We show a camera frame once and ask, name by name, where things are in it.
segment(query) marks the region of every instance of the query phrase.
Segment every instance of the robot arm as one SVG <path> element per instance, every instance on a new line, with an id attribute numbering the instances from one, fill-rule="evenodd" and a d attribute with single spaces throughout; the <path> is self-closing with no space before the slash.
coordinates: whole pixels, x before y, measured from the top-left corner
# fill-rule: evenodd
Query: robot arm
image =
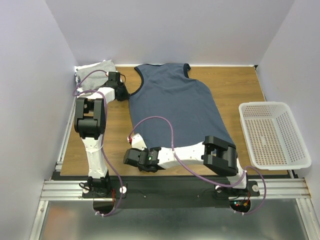
<path id="1" fill-rule="evenodd" d="M 138 167 L 141 171 L 155 173 L 180 166 L 171 148 L 153 147 L 148 150 L 140 134 L 132 137 L 131 146 L 132 148 L 126 151 L 123 163 Z M 217 137 L 206 136 L 204 142 L 176 147 L 174 151 L 185 165 L 205 165 L 219 176 L 227 177 L 231 184 L 238 182 L 244 173 L 237 158 L 236 146 Z M 246 187 L 247 176 L 233 188 Z"/>
<path id="2" fill-rule="evenodd" d="M 111 191 L 110 177 L 102 154 L 103 134 L 106 129 L 105 104 L 117 99 L 129 99 L 126 86 L 119 72 L 109 72 L 108 81 L 90 96 L 78 97 L 75 103 L 74 129 L 84 144 L 89 164 L 86 187 L 98 195 Z"/>

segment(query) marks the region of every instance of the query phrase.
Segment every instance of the black mounting plate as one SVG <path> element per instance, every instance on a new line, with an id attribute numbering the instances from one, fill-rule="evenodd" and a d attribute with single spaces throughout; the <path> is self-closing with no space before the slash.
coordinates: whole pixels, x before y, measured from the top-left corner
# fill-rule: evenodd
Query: black mounting plate
<path id="1" fill-rule="evenodd" d="M 237 188 L 230 188 L 230 187 L 219 187 L 219 191 L 214 191 L 214 197 L 217 199 L 220 198 L 229 198 L 229 197 L 248 197 L 248 193 L 250 193 L 251 197 L 258 197 L 260 196 L 260 191 L 254 191 L 253 186 L 258 186 L 257 181 L 248 181 L 246 189 L 237 189 Z"/>
<path id="2" fill-rule="evenodd" d="M 85 182 L 83 184 L 85 187 L 88 187 L 88 183 Z M 127 192 L 128 192 L 128 183 L 124 182 L 123 186 L 126 187 L 126 192 L 122 195 L 122 198 L 126 198 L 127 196 Z M 112 182 L 112 189 L 115 189 L 115 198 L 118 199 L 120 198 L 120 182 L 119 181 L 114 181 Z M 102 193 L 102 194 L 98 194 L 94 191 L 89 191 L 88 193 L 84 193 L 82 192 L 82 198 L 84 199 L 101 199 L 101 198 L 112 198 L 112 193 L 109 192 L 108 194 Z"/>

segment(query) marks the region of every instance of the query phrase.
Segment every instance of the basket mesh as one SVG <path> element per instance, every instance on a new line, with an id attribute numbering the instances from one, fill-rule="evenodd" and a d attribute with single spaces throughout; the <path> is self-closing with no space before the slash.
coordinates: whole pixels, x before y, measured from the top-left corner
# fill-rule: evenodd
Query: basket mesh
<path id="1" fill-rule="evenodd" d="M 295 131 L 294 125 L 289 117 L 288 112 L 286 111 L 278 116 L 276 118 L 276 122 L 283 137 L 283 141 L 289 154 L 290 161 L 293 163 L 305 158 L 306 156 L 303 147 L 299 141 L 298 135 Z"/>
<path id="2" fill-rule="evenodd" d="M 272 117 L 275 110 L 277 109 L 276 105 L 253 105 L 247 106 L 244 110 L 243 116 L 247 117 Z"/>
<path id="3" fill-rule="evenodd" d="M 286 165 L 285 154 L 278 139 L 273 120 L 247 119 L 244 122 L 256 163 L 261 166 Z"/>

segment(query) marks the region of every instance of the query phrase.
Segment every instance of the gray cloth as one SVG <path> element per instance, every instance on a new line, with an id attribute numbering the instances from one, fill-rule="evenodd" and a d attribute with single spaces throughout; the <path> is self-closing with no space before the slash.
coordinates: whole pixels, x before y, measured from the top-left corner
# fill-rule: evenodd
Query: gray cloth
<path id="1" fill-rule="evenodd" d="M 98 65 L 79 69 L 76 71 L 76 75 L 81 81 L 85 76 L 94 70 L 105 70 L 106 72 L 115 72 L 116 67 L 112 60 L 103 61 Z M 102 71 L 95 72 L 91 74 L 82 84 L 82 90 L 97 90 L 101 85 L 103 85 L 108 78 Z"/>
<path id="2" fill-rule="evenodd" d="M 134 69 L 141 77 L 140 88 L 129 99 L 134 126 L 146 117 L 161 116 L 173 126 L 175 147 L 203 142 L 205 136 L 234 143 L 209 88 L 188 77 L 189 64 L 143 64 Z M 148 148 L 171 147 L 170 128 L 162 119 L 143 122 L 135 133 L 141 134 Z"/>

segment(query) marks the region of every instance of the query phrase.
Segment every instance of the wooden surface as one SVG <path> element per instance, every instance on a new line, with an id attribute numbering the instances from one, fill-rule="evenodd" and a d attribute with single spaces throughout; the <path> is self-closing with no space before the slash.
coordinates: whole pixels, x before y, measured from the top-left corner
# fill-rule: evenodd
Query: wooden surface
<path id="1" fill-rule="evenodd" d="M 126 76 L 126 87 L 129 93 L 137 90 L 141 79 L 133 67 L 118 67 L 117 70 Z M 253 67 L 192 67 L 189 77 L 205 83 L 222 116 L 226 129 L 232 137 L 242 167 L 251 165 L 247 146 L 240 124 L 238 107 L 241 103 L 264 101 L 264 97 Z M 123 157 L 131 147 L 127 136 L 132 130 L 128 101 L 113 101 L 108 104 L 107 127 L 104 138 L 104 151 L 111 164 L 123 176 L 168 176 L 190 175 L 182 166 L 160 170 L 156 173 L 140 172 L 136 167 L 123 164 Z M 191 169 L 201 175 L 214 175 L 203 165 L 192 165 Z M 88 175 L 88 161 L 85 147 L 73 126 L 68 140 L 62 165 L 62 176 Z M 109 167 L 110 175 L 115 175 Z M 261 170 L 263 174 L 287 174 L 287 171 Z"/>

